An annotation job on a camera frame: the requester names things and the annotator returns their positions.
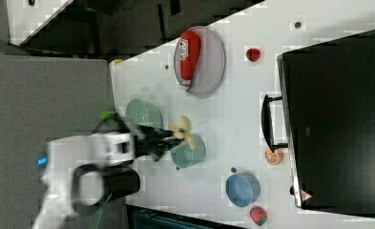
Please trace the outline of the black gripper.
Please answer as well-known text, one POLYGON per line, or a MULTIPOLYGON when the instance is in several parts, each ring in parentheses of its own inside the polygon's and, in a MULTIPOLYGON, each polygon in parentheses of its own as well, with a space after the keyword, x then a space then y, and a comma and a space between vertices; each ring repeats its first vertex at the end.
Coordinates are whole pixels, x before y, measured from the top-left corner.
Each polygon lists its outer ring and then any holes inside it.
POLYGON ((135 144, 135 157, 150 156, 154 161, 159 161, 166 152, 176 148, 182 143, 178 131, 155 129, 149 126, 138 125, 144 138, 138 138, 135 144))

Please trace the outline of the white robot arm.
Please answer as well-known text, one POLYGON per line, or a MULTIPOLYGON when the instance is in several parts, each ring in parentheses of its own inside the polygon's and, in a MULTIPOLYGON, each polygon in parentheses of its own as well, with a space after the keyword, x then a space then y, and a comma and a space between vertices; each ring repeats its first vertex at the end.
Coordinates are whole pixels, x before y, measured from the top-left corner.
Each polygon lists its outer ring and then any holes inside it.
POLYGON ((151 127, 49 142, 38 160, 47 190, 31 229, 61 229, 68 219, 91 216, 106 203, 137 193, 140 177, 127 164, 140 156, 160 160, 183 143, 182 135, 151 127))

